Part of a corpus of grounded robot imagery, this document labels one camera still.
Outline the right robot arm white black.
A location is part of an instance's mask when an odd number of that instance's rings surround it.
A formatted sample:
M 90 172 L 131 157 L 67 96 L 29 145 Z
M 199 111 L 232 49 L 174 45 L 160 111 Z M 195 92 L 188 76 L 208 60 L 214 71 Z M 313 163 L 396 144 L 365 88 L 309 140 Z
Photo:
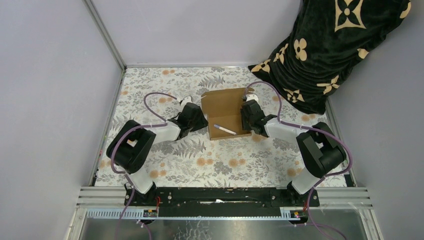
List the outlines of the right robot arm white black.
M 240 113 L 243 130 L 297 144 L 304 169 L 287 186 L 286 198 L 293 206 L 301 205 L 306 193 L 347 159 L 341 141 L 324 122 L 314 126 L 283 122 L 277 115 L 265 115 L 254 99 L 243 100 Z

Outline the brown cardboard box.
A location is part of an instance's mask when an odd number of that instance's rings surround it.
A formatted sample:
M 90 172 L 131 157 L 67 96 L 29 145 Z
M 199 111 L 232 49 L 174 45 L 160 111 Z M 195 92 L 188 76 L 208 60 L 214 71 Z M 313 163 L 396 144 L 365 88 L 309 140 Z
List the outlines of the brown cardboard box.
M 211 141 L 251 136 L 250 131 L 242 130 L 241 105 L 245 88 L 212 90 L 201 95 L 201 109 L 207 117 L 208 133 Z M 234 131 L 231 135 L 214 127 L 214 124 Z

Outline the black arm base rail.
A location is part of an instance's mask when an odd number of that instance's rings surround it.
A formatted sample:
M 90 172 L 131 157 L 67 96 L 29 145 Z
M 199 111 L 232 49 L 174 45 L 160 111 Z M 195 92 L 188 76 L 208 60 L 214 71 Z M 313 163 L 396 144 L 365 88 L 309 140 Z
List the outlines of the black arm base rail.
M 199 209 L 219 208 L 219 212 L 236 209 L 244 213 L 248 209 L 259 208 L 299 208 L 319 207 L 319 197 L 316 190 L 312 195 L 294 194 L 286 188 L 276 187 L 247 187 L 247 188 L 218 188 L 218 187 L 154 187 L 147 194 L 132 192 L 126 188 L 124 204 L 131 207 L 153 207 L 154 210 L 163 208 Z

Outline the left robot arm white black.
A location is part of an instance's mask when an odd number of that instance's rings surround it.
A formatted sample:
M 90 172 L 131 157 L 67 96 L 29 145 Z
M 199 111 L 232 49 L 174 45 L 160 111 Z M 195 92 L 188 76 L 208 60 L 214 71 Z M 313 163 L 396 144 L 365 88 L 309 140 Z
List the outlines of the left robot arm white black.
M 147 126 L 129 120 L 118 132 L 106 150 L 112 166 L 119 166 L 135 189 L 136 199 L 144 206 L 152 204 L 155 184 L 143 165 L 153 145 L 177 141 L 190 132 L 208 126 L 201 107 L 192 102 L 186 103 L 177 116 L 165 123 Z

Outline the white blue pen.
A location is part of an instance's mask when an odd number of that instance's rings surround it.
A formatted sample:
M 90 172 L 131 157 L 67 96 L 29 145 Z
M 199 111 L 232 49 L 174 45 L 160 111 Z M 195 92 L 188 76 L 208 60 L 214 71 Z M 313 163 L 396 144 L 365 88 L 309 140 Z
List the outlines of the white blue pen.
M 226 132 L 226 133 L 228 133 L 228 134 L 231 134 L 231 135 L 233 135 L 233 136 L 237 135 L 237 133 L 236 133 L 235 131 L 232 131 L 232 130 L 230 130 L 230 129 L 227 129 L 227 128 L 225 128 L 225 127 L 222 127 L 222 126 L 220 126 L 220 125 L 218 125 L 218 124 L 214 124 L 213 126 L 214 126 L 216 129 L 221 130 L 221 131 L 223 131 L 223 132 Z

